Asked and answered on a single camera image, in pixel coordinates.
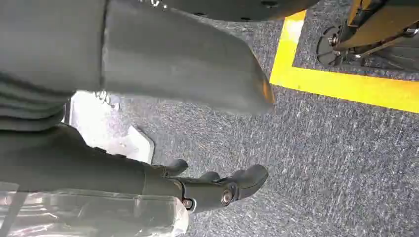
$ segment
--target gray carpet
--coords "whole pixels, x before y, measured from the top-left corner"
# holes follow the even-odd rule
[[[281,21],[208,22],[248,42],[270,72]],[[317,28],[304,29],[310,41]],[[87,140],[120,136],[135,124],[155,141],[155,163],[183,158],[188,176],[227,175],[255,163],[269,169],[254,197],[191,216],[187,236],[419,236],[418,114],[281,87],[275,94],[275,109],[261,116],[124,97],[119,112],[98,115],[111,124],[103,133],[74,121]]]

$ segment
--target black rubber cover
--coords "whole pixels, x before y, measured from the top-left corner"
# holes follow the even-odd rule
[[[163,0],[169,7],[223,21],[280,19],[306,10],[319,0]]]

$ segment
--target black wheel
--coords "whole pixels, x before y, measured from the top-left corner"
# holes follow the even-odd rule
[[[333,46],[337,43],[339,33],[339,26],[329,27],[323,32],[317,43],[317,61],[325,67],[335,67],[342,63],[343,57],[341,52],[333,50]]]

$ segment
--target metal bolt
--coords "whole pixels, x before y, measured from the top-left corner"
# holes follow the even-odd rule
[[[191,200],[189,200],[189,199],[185,199],[185,200],[183,200],[183,206],[186,208],[186,209],[191,209],[192,208],[192,205],[193,205],[193,202],[191,201]]]
[[[221,202],[223,203],[223,205],[227,206],[228,204],[230,204],[232,199],[233,193],[230,190],[225,190],[221,198]]]

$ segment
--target yellow tape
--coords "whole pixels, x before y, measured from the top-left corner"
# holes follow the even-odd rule
[[[419,113],[419,83],[293,67],[305,11],[287,17],[270,82],[286,88]]]

